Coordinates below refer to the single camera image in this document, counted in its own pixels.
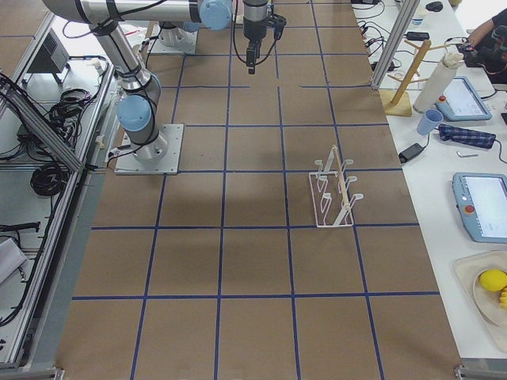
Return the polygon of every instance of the person's arm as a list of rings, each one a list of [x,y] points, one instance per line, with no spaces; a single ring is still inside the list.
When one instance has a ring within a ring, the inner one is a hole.
[[[493,31],[494,23],[492,19],[489,19],[486,22],[483,22],[480,24],[479,27],[477,27],[476,30],[474,30],[470,35],[468,36],[468,41],[472,45],[477,45],[479,42],[482,41],[482,39],[490,34]]]

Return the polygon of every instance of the yellow lemon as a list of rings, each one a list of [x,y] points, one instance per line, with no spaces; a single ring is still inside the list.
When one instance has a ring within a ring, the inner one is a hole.
[[[483,272],[478,281],[487,291],[501,291],[507,286],[507,274],[500,269],[490,269]]]

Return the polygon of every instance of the beige tray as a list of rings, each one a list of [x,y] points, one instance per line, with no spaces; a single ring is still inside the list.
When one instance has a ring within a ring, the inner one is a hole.
[[[454,272],[461,282],[461,285],[463,285],[464,290],[469,295],[470,301],[481,316],[491,339],[500,351],[507,352],[507,327],[500,327],[490,321],[477,307],[474,300],[473,286],[477,279],[477,275],[490,268],[499,268],[507,271],[507,252],[492,251],[482,253],[477,256],[457,260],[454,263]]]

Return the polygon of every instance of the emergency stop button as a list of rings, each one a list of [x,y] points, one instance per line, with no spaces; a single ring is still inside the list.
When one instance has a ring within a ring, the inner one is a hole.
[[[467,214],[473,214],[475,212],[475,207],[472,206],[471,204],[468,204],[467,206],[464,207],[464,210]]]

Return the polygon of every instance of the white plate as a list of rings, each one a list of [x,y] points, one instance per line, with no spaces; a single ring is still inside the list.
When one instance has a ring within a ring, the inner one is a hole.
[[[500,327],[507,327],[507,310],[500,307],[500,291],[487,291],[479,282],[479,276],[485,271],[483,269],[475,277],[472,291],[475,305],[481,310],[482,315]]]

